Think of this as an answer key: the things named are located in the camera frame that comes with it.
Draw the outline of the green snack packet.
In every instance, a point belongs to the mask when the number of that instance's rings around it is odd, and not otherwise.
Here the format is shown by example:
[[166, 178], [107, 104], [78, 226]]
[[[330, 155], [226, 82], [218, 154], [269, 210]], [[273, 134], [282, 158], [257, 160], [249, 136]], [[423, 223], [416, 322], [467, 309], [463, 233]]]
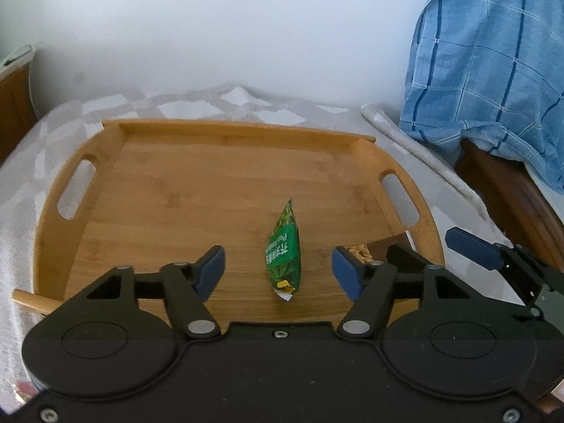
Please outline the green snack packet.
[[300, 289], [301, 251], [293, 199], [280, 213], [265, 248], [266, 272], [274, 293], [289, 302]]

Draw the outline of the grey patterned towel blanket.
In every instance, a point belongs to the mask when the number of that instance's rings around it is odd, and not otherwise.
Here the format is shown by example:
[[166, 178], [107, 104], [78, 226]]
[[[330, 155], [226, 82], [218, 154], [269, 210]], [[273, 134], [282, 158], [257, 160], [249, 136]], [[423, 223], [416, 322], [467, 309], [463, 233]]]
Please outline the grey patterned towel blanket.
[[374, 136], [419, 186], [439, 232], [459, 226], [490, 243], [508, 245], [486, 205], [442, 159], [411, 140], [378, 104], [323, 106], [270, 96], [241, 86], [181, 94], [123, 92], [64, 103], [46, 114], [1, 167], [1, 407], [17, 409], [28, 381], [20, 349], [37, 316], [12, 303], [15, 288], [31, 287], [32, 245], [46, 196], [65, 161], [114, 118], [212, 119], [323, 128]]

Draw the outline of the dark wooden chair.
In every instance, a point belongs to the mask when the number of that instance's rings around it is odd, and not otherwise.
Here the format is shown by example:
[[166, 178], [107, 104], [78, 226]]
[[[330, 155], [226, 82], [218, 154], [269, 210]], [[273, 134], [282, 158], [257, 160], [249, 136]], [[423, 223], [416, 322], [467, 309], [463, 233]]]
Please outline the dark wooden chair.
[[554, 268], [563, 268], [563, 221], [520, 161], [497, 158], [462, 141], [455, 172], [486, 205], [493, 222]]

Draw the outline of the wooden side cabinet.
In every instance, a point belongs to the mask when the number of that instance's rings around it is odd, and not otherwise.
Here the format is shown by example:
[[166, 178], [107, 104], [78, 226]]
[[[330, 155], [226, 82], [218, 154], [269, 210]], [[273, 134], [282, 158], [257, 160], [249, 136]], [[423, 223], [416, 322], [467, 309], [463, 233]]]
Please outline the wooden side cabinet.
[[31, 101], [30, 70], [35, 48], [24, 45], [1, 61], [0, 159], [10, 156], [37, 117]]

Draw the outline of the blue plaid cloth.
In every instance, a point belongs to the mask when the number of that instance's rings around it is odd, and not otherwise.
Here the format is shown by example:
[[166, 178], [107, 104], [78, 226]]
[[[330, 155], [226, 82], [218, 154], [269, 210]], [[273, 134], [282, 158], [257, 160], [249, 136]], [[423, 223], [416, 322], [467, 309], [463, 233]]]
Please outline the blue plaid cloth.
[[563, 188], [563, 0], [428, 0], [400, 129], [440, 152], [471, 140]]

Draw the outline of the brown peanut snack bag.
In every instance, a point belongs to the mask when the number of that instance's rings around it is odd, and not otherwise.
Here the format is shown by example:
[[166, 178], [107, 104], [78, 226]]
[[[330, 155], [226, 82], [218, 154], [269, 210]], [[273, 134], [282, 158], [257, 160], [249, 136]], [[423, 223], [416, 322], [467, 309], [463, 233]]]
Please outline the brown peanut snack bag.
[[412, 249], [407, 235], [401, 234], [388, 237], [379, 241], [371, 241], [367, 244], [349, 245], [346, 250], [363, 264], [372, 262], [383, 263], [387, 261], [387, 250], [391, 245], [402, 244]]

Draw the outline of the bamboo serving tray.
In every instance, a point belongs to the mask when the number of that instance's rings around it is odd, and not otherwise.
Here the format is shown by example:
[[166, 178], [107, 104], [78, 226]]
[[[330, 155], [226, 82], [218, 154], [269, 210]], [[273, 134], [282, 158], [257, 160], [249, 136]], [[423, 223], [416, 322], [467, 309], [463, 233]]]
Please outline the bamboo serving tray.
[[[290, 301], [272, 291], [264, 256], [287, 202], [302, 258], [302, 284]], [[48, 314], [117, 265], [154, 272], [221, 245], [227, 266], [207, 301], [220, 326], [337, 323], [351, 304], [333, 277], [333, 249], [403, 233], [429, 261], [443, 261], [421, 191], [372, 136], [227, 121], [110, 121], [51, 187], [35, 238], [33, 289], [12, 298]]]

